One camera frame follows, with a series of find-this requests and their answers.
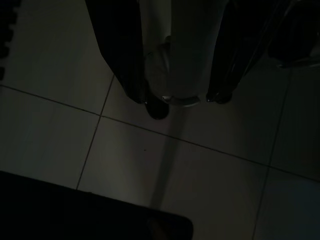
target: floor tile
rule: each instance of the floor tile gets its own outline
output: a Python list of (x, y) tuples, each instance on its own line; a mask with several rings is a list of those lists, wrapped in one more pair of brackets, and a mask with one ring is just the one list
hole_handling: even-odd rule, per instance
[(84, 0), (24, 0), (2, 84), (100, 114), (113, 73)]
[(250, 239), (266, 168), (102, 118), (79, 190), (193, 221), (194, 239)]
[(153, 120), (143, 105), (126, 97), (114, 81), (103, 115), (260, 163), (270, 159), (287, 70), (263, 59), (241, 81), (230, 103), (171, 107), (165, 120)]
[(166, 137), (101, 118), (79, 190), (149, 206)]
[(161, 210), (193, 222), (193, 240), (250, 240), (267, 168), (208, 149), (180, 147)]
[(293, 71), (271, 164), (320, 180), (320, 68)]
[(0, 170), (75, 188), (98, 116), (0, 87)]
[(254, 240), (320, 238), (320, 184), (270, 170)]

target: white tile floor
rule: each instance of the white tile floor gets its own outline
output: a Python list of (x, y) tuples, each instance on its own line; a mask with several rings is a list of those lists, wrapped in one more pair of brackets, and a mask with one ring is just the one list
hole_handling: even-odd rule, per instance
[(156, 121), (112, 81), (83, 0), (24, 0), (0, 170), (186, 216), (195, 240), (319, 239), (319, 77), (263, 59), (229, 104)]

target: tile grout line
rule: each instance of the tile grout line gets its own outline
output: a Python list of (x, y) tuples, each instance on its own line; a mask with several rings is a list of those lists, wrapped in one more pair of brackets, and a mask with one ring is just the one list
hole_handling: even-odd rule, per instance
[(93, 111), (88, 111), (88, 110), (82, 109), (82, 108), (77, 107), (77, 106), (72, 106), (72, 105), (69, 105), (67, 103), (56, 101), (56, 100), (53, 100), (53, 99), (50, 99), (50, 98), (47, 98), (47, 97), (44, 97), (44, 96), (40, 96), (40, 95), (37, 95), (37, 94), (34, 94), (34, 93), (27, 92), (27, 91), (19, 90), (19, 89), (14, 88), (14, 87), (6, 86), (6, 85), (3, 85), (3, 84), (0, 84), (0, 87), (3, 87), (5, 89), (10, 89), (10, 90), (13, 90), (13, 91), (16, 91), (16, 92), (20, 92), (20, 93), (23, 93), (23, 94), (27, 94), (27, 95), (30, 95), (30, 96), (33, 96), (33, 97), (36, 97), (36, 98), (40, 98), (40, 99), (43, 99), (43, 100), (46, 100), (46, 101), (49, 101), (49, 102), (53, 102), (53, 103), (56, 103), (56, 104), (60, 104), (60, 105), (66, 106), (66, 107), (70, 107), (70, 108), (73, 108), (73, 109), (84, 111), (84, 112), (89, 113), (89, 114), (100, 116), (99, 114), (97, 114), (97, 113), (95, 113)]
[(257, 211), (256, 211), (256, 216), (255, 216), (255, 221), (254, 221), (254, 227), (253, 227), (253, 231), (252, 231), (251, 240), (255, 239), (258, 219), (259, 219), (259, 216), (260, 216), (262, 202), (263, 202), (263, 199), (264, 199), (264, 196), (265, 196), (265, 192), (266, 192), (266, 187), (267, 187), (267, 182), (268, 182), (268, 178), (269, 178), (270, 169), (273, 169), (273, 167), (271, 167), (272, 157), (273, 157), (273, 154), (274, 154), (274, 151), (275, 151), (277, 136), (278, 136), (278, 133), (279, 133), (279, 129), (280, 129), (280, 125), (281, 125), (281, 121), (282, 121), (284, 108), (285, 108), (287, 95), (288, 95), (289, 88), (290, 88), (290, 83), (292, 81), (292, 77), (293, 77), (293, 70), (290, 69), (289, 75), (288, 75), (288, 83), (286, 85), (286, 89), (285, 89), (283, 100), (282, 100), (282, 104), (281, 104), (280, 116), (279, 116), (279, 119), (278, 119), (278, 124), (276, 126), (275, 134), (274, 134), (274, 139), (273, 139), (273, 144), (272, 144), (272, 148), (271, 148), (270, 158), (269, 158), (269, 161), (268, 161), (268, 164), (267, 164), (267, 170), (266, 170), (266, 174), (265, 174), (265, 179), (264, 179), (264, 182), (263, 182), (263, 185), (262, 185), (261, 196), (260, 196), (260, 200), (259, 200), (259, 203), (258, 203), (258, 208), (257, 208)]
[(134, 124), (131, 124), (131, 123), (128, 123), (128, 122), (125, 122), (125, 121), (121, 121), (121, 120), (112, 118), (112, 117), (103, 116), (102, 112), (101, 112), (101, 114), (98, 114), (98, 113), (95, 113), (95, 112), (92, 112), (92, 111), (88, 111), (88, 110), (85, 110), (85, 109), (82, 109), (82, 108), (79, 108), (79, 107), (76, 107), (76, 106), (69, 105), (67, 103), (59, 102), (59, 101), (56, 101), (56, 100), (53, 100), (53, 99), (50, 99), (50, 98), (47, 98), (47, 97), (43, 97), (43, 96), (40, 96), (40, 95), (37, 95), (37, 94), (34, 94), (34, 93), (30, 93), (30, 92), (26, 92), (26, 91), (23, 91), (23, 90), (19, 90), (17, 88), (6, 86), (6, 85), (3, 85), (3, 84), (0, 84), (0, 87), (6, 88), (6, 89), (10, 89), (10, 90), (13, 90), (13, 91), (17, 91), (17, 92), (20, 92), (20, 93), (23, 93), (23, 94), (27, 94), (27, 95), (30, 95), (30, 96), (33, 96), (33, 97), (36, 97), (36, 98), (40, 98), (40, 99), (43, 99), (43, 100), (46, 100), (46, 101), (49, 101), (49, 102), (57, 103), (57, 104), (60, 104), (60, 105), (66, 106), (66, 107), (73, 108), (73, 109), (84, 111), (84, 112), (89, 113), (89, 114), (93, 114), (93, 115), (96, 115), (96, 116), (99, 116), (99, 117), (107, 118), (107, 119), (110, 119), (110, 120), (113, 120), (113, 121), (116, 121), (116, 122), (120, 122), (120, 123), (123, 123), (123, 124), (126, 124), (126, 125), (130, 125), (130, 126), (133, 126), (133, 127), (139, 128), (139, 129), (143, 129), (143, 130), (155, 133), (155, 134), (160, 134), (160, 135), (165, 136), (165, 137), (169, 137), (169, 138), (176, 139), (176, 140), (188, 143), (188, 144), (192, 144), (192, 145), (195, 145), (195, 146), (200, 147), (200, 148), (212, 150), (212, 151), (215, 151), (215, 152), (218, 152), (218, 153), (221, 153), (221, 154), (225, 154), (225, 155), (228, 155), (228, 156), (231, 156), (231, 157), (235, 157), (237, 159), (248, 161), (248, 162), (253, 163), (253, 164), (257, 164), (257, 165), (260, 165), (260, 166), (263, 166), (263, 167), (269, 167), (271, 169), (278, 170), (278, 171), (283, 172), (283, 173), (291, 174), (291, 175), (294, 175), (294, 176), (297, 176), (297, 177), (300, 177), (300, 178), (304, 178), (304, 179), (307, 179), (307, 180), (310, 180), (310, 181), (313, 181), (313, 182), (320, 183), (320, 180), (317, 180), (317, 179), (314, 179), (314, 178), (303, 176), (303, 175), (300, 175), (300, 174), (297, 174), (297, 173), (294, 173), (294, 172), (290, 172), (290, 171), (287, 171), (287, 170), (284, 170), (284, 169), (281, 169), (281, 168), (278, 168), (278, 167), (274, 167), (274, 166), (271, 166), (271, 165), (268, 165), (268, 164), (264, 164), (264, 163), (261, 163), (261, 162), (249, 160), (249, 159), (241, 157), (241, 156), (237, 156), (237, 155), (234, 155), (234, 154), (231, 154), (231, 153), (227, 153), (227, 152), (224, 152), (224, 151), (221, 151), (221, 150), (217, 150), (217, 149), (214, 149), (214, 148), (203, 146), (203, 145), (200, 145), (200, 144), (197, 144), (197, 143), (194, 143), (194, 142), (191, 142), (191, 141), (187, 141), (187, 140), (184, 140), (184, 139), (180, 139), (180, 138), (177, 138), (177, 137), (174, 137), (174, 136), (166, 135), (164, 133), (157, 132), (157, 131), (154, 131), (154, 130), (151, 130), (151, 129), (147, 129), (147, 128), (144, 128), (144, 127), (141, 127), (141, 126), (138, 126), (138, 125), (134, 125)]
[(212, 151), (215, 151), (215, 152), (218, 152), (218, 153), (221, 153), (221, 154), (226, 154), (226, 155), (228, 155), (228, 156), (235, 157), (235, 158), (238, 158), (238, 159), (241, 159), (241, 160), (245, 160), (245, 161), (248, 161), (248, 162), (251, 162), (251, 163), (255, 163), (255, 164), (258, 163), (258, 164), (263, 165), (263, 166), (265, 166), (265, 167), (268, 166), (268, 165), (266, 165), (266, 164), (263, 164), (263, 163), (260, 163), (260, 162), (256, 162), (256, 161), (253, 161), (253, 160), (249, 160), (249, 159), (246, 159), (246, 158), (244, 158), (244, 157), (234, 155), (234, 154), (232, 154), (232, 153), (227, 153), (227, 152), (224, 152), (224, 151), (221, 151), (221, 150), (218, 150), (218, 149), (214, 149), (214, 148), (211, 148), (211, 147), (208, 147), (208, 146), (203, 146), (203, 145), (197, 144), (197, 143), (195, 143), (195, 142), (191, 142), (191, 141), (188, 141), (188, 140), (184, 140), (184, 139), (181, 139), (181, 138), (178, 138), (178, 137), (175, 137), (175, 136), (166, 135), (166, 134), (164, 134), (164, 133), (162, 133), (162, 132), (158, 132), (158, 131), (154, 131), (154, 130), (151, 130), (151, 129), (148, 129), (148, 128), (144, 128), (144, 127), (142, 127), (142, 126), (134, 125), (134, 124), (132, 124), (132, 123), (125, 122), (125, 121), (122, 121), (122, 120), (118, 120), (118, 119), (113, 118), (113, 117), (103, 116), (103, 115), (102, 115), (101, 117), (106, 118), (106, 119), (110, 119), (110, 120), (113, 120), (113, 121), (116, 121), (116, 122), (119, 122), (119, 123), (122, 123), (122, 124), (126, 124), (126, 125), (129, 125), (129, 126), (138, 128), (138, 129), (142, 129), (142, 130), (145, 130), (145, 131), (154, 133), (154, 134), (159, 134), (159, 135), (162, 135), (162, 136), (171, 138), (171, 139), (179, 140), (179, 141), (185, 142), (185, 143), (187, 143), (187, 144), (192, 144), (192, 145), (195, 145), (195, 146), (204, 148), (204, 149), (212, 150)]
[(116, 118), (112, 118), (112, 117), (109, 117), (109, 116), (103, 116), (103, 115), (101, 117), (106, 118), (106, 119), (110, 119), (112, 121), (119, 122), (119, 123), (122, 123), (122, 124), (126, 124), (126, 125), (129, 125), (129, 126), (138, 128), (138, 129), (142, 129), (142, 130), (154, 133), (154, 134), (159, 134), (159, 135), (171, 138), (171, 139), (182, 141), (182, 142), (187, 143), (187, 144), (192, 144), (192, 145), (195, 145), (195, 146), (203, 148), (203, 149), (208, 149), (208, 150), (220, 153), (220, 154), (225, 154), (225, 155), (228, 155), (230, 157), (234, 157), (234, 158), (237, 158), (237, 159), (240, 159), (240, 160), (244, 160), (244, 161), (250, 162), (252, 164), (257, 164), (257, 165), (260, 165), (260, 166), (263, 166), (263, 167), (266, 167), (266, 168), (271, 168), (271, 169), (274, 169), (274, 170), (278, 170), (280, 172), (288, 173), (288, 174), (291, 174), (291, 175), (294, 175), (294, 176), (297, 176), (297, 177), (300, 177), (300, 178), (304, 178), (304, 179), (307, 179), (307, 180), (310, 180), (310, 181), (313, 181), (313, 182), (320, 183), (320, 180), (317, 180), (317, 179), (314, 179), (314, 178), (303, 176), (303, 175), (300, 175), (300, 174), (297, 174), (297, 173), (294, 173), (294, 172), (290, 172), (290, 171), (287, 171), (287, 170), (284, 170), (284, 169), (281, 169), (281, 168), (278, 168), (278, 167), (275, 167), (275, 166), (269, 166), (268, 164), (265, 164), (265, 163), (261, 163), (261, 162), (258, 162), (258, 161), (253, 161), (253, 160), (250, 160), (250, 159), (247, 159), (247, 158), (244, 158), (244, 157), (241, 157), (241, 156), (237, 156), (237, 155), (234, 155), (232, 153), (224, 152), (224, 151), (221, 151), (221, 150), (218, 150), (218, 149), (214, 149), (214, 148), (211, 148), (211, 147), (208, 147), (208, 146), (203, 146), (203, 145), (197, 144), (195, 142), (191, 142), (191, 141), (180, 139), (180, 138), (177, 138), (177, 137), (174, 137), (174, 136), (166, 135), (166, 134), (158, 132), (158, 131), (154, 131), (154, 130), (151, 130), (151, 129), (148, 129), (148, 128), (144, 128), (144, 127), (141, 127), (141, 126), (138, 126), (138, 125), (134, 125), (132, 123), (125, 122), (125, 121), (122, 121), (122, 120), (118, 120)]
[(75, 188), (76, 190), (78, 190), (78, 187), (79, 187), (79, 184), (80, 184), (82, 175), (83, 175), (83, 173), (84, 173), (84, 170), (85, 170), (85, 167), (86, 167), (86, 164), (87, 164), (87, 161), (88, 161), (89, 153), (90, 153), (92, 144), (94, 143), (94, 139), (95, 139), (95, 136), (96, 136), (98, 127), (99, 127), (99, 123), (100, 123), (100, 120), (101, 120), (101, 117), (102, 117), (102, 113), (103, 113), (103, 111), (104, 111), (104, 108), (105, 108), (105, 105), (106, 105), (106, 102), (107, 102), (107, 99), (108, 99), (108, 96), (109, 96), (109, 93), (110, 93), (111, 86), (112, 86), (112, 83), (113, 83), (113, 81), (114, 81), (114, 78), (115, 78), (115, 75), (113, 74), (113, 77), (112, 77), (112, 79), (111, 79), (111, 83), (110, 83), (109, 88), (108, 88), (108, 92), (106, 93), (106, 96), (105, 96), (105, 99), (104, 99), (104, 103), (103, 103), (103, 106), (102, 106), (102, 109), (101, 109), (101, 112), (100, 112), (100, 115), (99, 115), (98, 122), (96, 123), (96, 126), (95, 126), (95, 130), (94, 130), (94, 133), (93, 133), (91, 142), (90, 142), (90, 146), (89, 146), (88, 152), (87, 152), (87, 154), (86, 154), (86, 157), (85, 157), (85, 160), (84, 160), (84, 163), (83, 163), (83, 167), (82, 167), (82, 170), (81, 170), (81, 173), (80, 173), (79, 180), (78, 180), (78, 182), (77, 182), (77, 184), (76, 184), (76, 188)]

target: black object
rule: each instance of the black object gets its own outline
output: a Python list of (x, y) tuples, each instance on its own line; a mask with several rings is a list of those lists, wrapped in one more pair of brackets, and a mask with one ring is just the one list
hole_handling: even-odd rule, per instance
[(0, 59), (6, 58), (9, 55), (9, 48), (0, 45)]
[(126, 95), (146, 102), (144, 53), (136, 0), (86, 0), (100, 52)]
[(14, 36), (14, 31), (9, 29), (8, 27), (0, 26), (0, 44), (4, 42), (10, 42)]
[[(32, 235), (50, 223), (59, 224), (54, 231), (72, 231), (73, 238), (191, 240), (193, 235), (185, 217), (1, 171), (0, 190), (1, 218), (28, 223)], [(159, 229), (165, 238), (154, 236)]]
[(13, 8), (13, 7), (20, 7), (21, 0), (1, 0), (0, 1), (0, 8)]
[(292, 2), (231, 0), (227, 4), (214, 48), (208, 102), (227, 98), (236, 89), (267, 50)]
[(226, 103), (230, 102), (231, 99), (232, 99), (232, 93), (227, 95), (227, 96), (225, 96), (225, 97), (218, 98), (217, 100), (215, 100), (215, 102), (217, 104), (226, 104)]
[(0, 66), (0, 81), (2, 81), (5, 77), (5, 68)]
[(168, 116), (169, 104), (158, 99), (149, 88), (146, 91), (146, 101), (145, 108), (150, 117), (161, 120)]
[(297, 3), (283, 20), (268, 54), (283, 63), (310, 56), (320, 34), (320, 2), (305, 0)]
[(11, 9), (0, 8), (0, 26), (17, 23), (18, 15)]

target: black fabric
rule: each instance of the black fabric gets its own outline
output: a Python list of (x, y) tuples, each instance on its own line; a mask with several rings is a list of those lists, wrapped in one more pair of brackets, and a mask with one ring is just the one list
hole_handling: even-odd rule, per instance
[(86, 0), (100, 52), (126, 95), (145, 103), (144, 55), (136, 0)]
[(208, 102), (219, 102), (236, 89), (267, 50), (292, 1), (259, 0), (259, 8), (248, 8), (252, 0), (228, 3), (214, 48)]
[(319, 40), (320, 3), (302, 1), (295, 5), (283, 20), (268, 54), (284, 63), (310, 56)]
[(28, 224), (32, 234), (40, 224), (58, 224), (55, 231), (71, 231), (73, 238), (151, 240), (157, 227), (168, 240), (191, 240), (193, 235), (185, 217), (1, 171), (0, 191), (2, 220), (15, 227)]

